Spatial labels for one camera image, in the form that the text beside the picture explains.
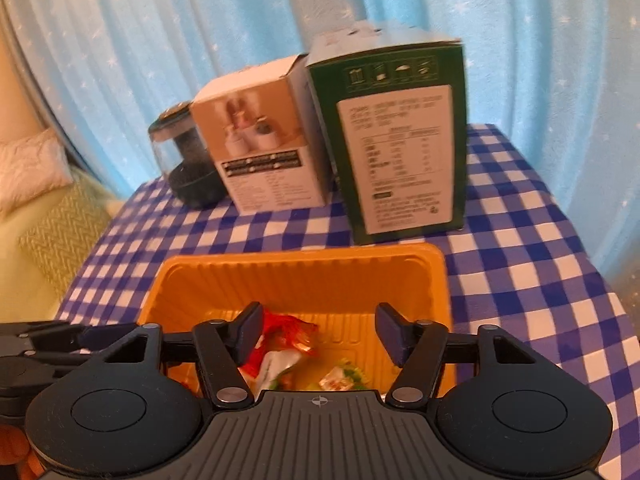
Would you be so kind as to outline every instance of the box flap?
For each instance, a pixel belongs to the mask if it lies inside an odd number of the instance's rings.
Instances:
[[[411,44],[462,44],[458,38],[437,32],[427,32],[417,27],[399,23],[374,23],[361,21],[353,27],[340,28],[318,34],[313,41],[306,65],[349,56],[357,52],[379,50]]]
[[[238,72],[212,79],[197,93],[193,102],[205,101],[219,95],[276,81],[289,73],[299,57],[300,55],[289,56],[262,65],[248,66]]]

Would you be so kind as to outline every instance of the white star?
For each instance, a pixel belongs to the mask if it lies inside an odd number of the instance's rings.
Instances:
[[[458,14],[464,14],[465,12],[467,12],[469,9],[467,9],[469,3],[471,2],[458,2],[456,4],[454,4],[452,10],[455,10]]]

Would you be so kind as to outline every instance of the orange plastic tray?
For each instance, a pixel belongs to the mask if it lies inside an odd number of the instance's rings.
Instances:
[[[380,344],[374,310],[386,301],[409,320],[433,319],[451,329],[444,258],[429,244],[281,253],[175,256],[161,267],[140,322],[187,332],[207,319],[231,320],[252,301],[319,326],[318,355],[295,373],[295,387],[317,383],[341,358],[385,393],[399,369]],[[193,365],[170,377],[197,389]],[[454,385],[447,367],[440,387]]]

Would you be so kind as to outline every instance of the blue curtain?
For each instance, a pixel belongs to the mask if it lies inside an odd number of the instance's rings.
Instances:
[[[54,113],[121,195],[158,174],[148,124],[209,79],[396,20],[463,38],[470,121],[511,137],[602,271],[640,249],[640,0],[6,2]]]

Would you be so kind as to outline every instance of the table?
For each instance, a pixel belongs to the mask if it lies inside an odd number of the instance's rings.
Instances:
[[[618,298],[590,263],[540,177],[493,126],[468,131],[465,227],[402,240],[445,255],[457,332],[501,325],[588,384],[608,404],[614,431],[600,473],[640,478],[640,348]],[[340,195],[325,207],[240,216],[227,199],[188,210],[161,180],[143,184],[94,247],[58,317],[136,319],[162,262],[174,254],[345,247]]]

